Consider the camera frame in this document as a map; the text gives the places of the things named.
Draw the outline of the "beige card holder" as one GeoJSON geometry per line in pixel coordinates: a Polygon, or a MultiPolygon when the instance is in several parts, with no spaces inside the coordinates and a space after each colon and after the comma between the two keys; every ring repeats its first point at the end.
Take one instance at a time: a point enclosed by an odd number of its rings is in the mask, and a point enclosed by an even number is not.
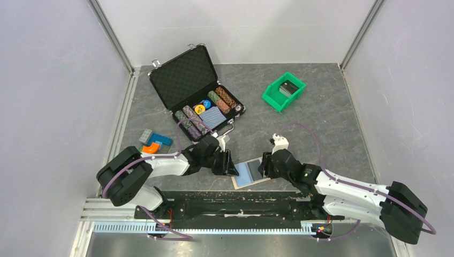
{"type": "MultiPolygon", "coordinates": [[[[256,160],[256,159],[259,159],[259,158],[262,161],[261,157],[254,158],[254,159],[251,159],[251,160],[256,160]]],[[[251,186],[251,185],[255,185],[255,184],[270,180],[270,178],[263,178],[261,180],[253,182],[251,180],[251,175],[249,173],[249,168],[247,166],[247,162],[249,162],[249,161],[241,162],[241,163],[238,163],[238,164],[234,165],[236,167],[236,169],[238,170],[238,172],[239,172],[239,176],[233,176],[232,177],[233,187],[234,187],[235,190],[239,190],[239,189],[244,188],[244,187],[248,187],[248,186],[251,186]]]]}

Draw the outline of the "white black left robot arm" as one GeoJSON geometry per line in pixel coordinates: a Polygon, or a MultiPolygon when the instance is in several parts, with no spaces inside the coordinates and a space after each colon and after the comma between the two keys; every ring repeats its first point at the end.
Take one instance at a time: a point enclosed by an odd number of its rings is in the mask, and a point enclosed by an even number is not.
{"type": "Polygon", "coordinates": [[[146,208],[155,218],[168,212],[168,203],[157,187],[147,180],[162,176],[189,176],[208,168],[217,176],[238,176],[225,137],[208,135],[173,154],[147,154],[130,146],[121,151],[96,174],[101,195],[115,207],[133,203],[146,208]]]}

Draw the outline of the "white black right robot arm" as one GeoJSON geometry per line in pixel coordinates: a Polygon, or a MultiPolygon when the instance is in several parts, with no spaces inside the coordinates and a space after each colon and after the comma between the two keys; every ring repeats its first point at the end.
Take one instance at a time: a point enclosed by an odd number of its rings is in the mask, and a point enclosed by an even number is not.
{"type": "Polygon", "coordinates": [[[286,149],[263,153],[257,171],[266,178],[283,178],[307,194],[309,212],[315,218],[349,217],[380,226],[405,243],[419,241],[428,209],[403,183],[359,182],[301,163],[286,149]]]}

